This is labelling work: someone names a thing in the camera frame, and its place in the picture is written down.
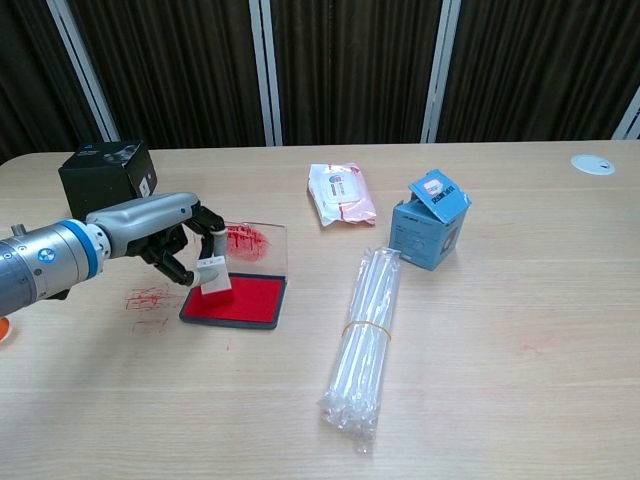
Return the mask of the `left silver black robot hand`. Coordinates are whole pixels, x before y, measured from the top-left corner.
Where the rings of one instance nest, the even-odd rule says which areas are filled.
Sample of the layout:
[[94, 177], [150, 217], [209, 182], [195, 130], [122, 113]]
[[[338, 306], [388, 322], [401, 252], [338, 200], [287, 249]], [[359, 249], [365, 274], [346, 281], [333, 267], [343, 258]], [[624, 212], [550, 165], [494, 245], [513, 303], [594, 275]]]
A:
[[201, 237], [201, 260], [225, 254], [224, 219], [202, 205], [194, 193], [166, 193], [129, 200], [88, 214], [85, 223], [106, 235], [110, 259], [140, 257], [171, 281], [189, 288], [220, 277], [217, 267], [197, 267], [191, 271], [175, 257], [188, 244], [185, 228]]

